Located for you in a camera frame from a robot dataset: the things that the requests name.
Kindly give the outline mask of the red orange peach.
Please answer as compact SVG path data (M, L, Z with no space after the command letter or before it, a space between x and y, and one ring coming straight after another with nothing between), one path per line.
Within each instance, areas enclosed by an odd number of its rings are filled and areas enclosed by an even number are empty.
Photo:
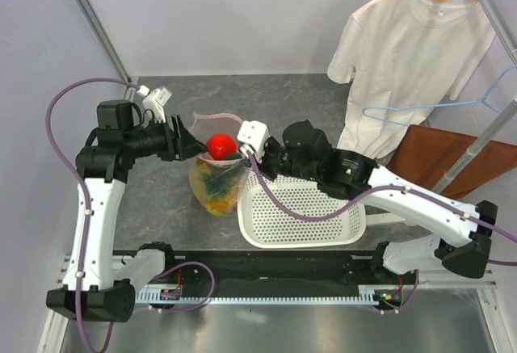
M217 133L211 136L206 143L208 154L216 161L222 161L237 152L237 144L227 134Z

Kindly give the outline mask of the clear zip top bag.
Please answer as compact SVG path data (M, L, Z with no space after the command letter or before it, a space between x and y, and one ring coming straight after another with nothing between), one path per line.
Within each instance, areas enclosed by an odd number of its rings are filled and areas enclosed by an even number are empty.
M243 120L231 113L194 114L190 132L207 146L197 155L188 181L203 208L214 216L227 216L237 206L249 169L237 147Z

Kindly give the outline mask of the orange toy pineapple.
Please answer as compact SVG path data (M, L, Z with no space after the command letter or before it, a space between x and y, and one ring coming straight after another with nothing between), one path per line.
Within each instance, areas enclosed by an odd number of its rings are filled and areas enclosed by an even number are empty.
M236 206L246 172L241 165L214 166L198 160L189 172L196 199L214 216L229 214Z

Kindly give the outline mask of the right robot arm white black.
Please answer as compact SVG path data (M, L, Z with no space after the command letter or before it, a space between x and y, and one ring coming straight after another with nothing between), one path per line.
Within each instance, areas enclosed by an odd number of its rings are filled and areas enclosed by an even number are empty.
M289 125L281 142L253 121L238 140L261 183L279 175L303 179L333 199L381 208L429 231L416 240L379 244L369 265L375 281L432 267L470 279L484 276L497 216L492 203L462 204L414 185L370 158L333 147L307 120Z

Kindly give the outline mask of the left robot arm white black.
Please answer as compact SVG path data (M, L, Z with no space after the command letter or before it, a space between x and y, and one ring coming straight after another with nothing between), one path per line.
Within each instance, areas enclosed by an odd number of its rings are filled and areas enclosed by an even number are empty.
M46 297L48 308L68 319L126 322L147 283L168 283L177 274L173 248L165 242L146 243L118 271L113 268L116 218L135 162L150 156L184 161L207 150L180 116L160 121L157 115L145 124L128 100L97 106L98 125L72 167L79 177L78 222L69 267L62 288Z

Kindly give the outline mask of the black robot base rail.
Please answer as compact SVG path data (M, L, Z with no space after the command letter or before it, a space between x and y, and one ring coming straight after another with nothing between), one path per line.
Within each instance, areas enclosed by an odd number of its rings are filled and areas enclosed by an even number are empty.
M385 270L374 251L345 250L185 250L164 242L142 250L163 250L166 268L176 271L152 285L186 288L189 296L355 296L360 286L398 289L415 283L412 272Z

